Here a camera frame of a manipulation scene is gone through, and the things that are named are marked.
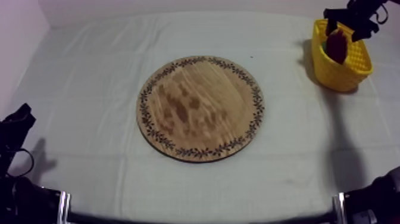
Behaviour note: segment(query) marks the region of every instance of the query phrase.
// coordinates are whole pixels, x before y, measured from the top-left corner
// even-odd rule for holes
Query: yellow basket
[[[317,80],[324,86],[346,92],[355,89],[358,84],[372,73],[372,63],[363,41],[351,41],[353,30],[341,23],[341,28],[347,38],[347,57],[343,64],[339,64],[328,57],[322,49],[326,41],[325,29],[327,20],[316,20],[312,34],[312,59]]]

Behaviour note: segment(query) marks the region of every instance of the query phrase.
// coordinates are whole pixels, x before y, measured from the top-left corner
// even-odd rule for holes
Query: wooden plate
[[[137,122],[161,153],[188,162],[226,158],[255,136],[263,94],[241,66],[224,58],[186,57],[166,64],[144,84]]]

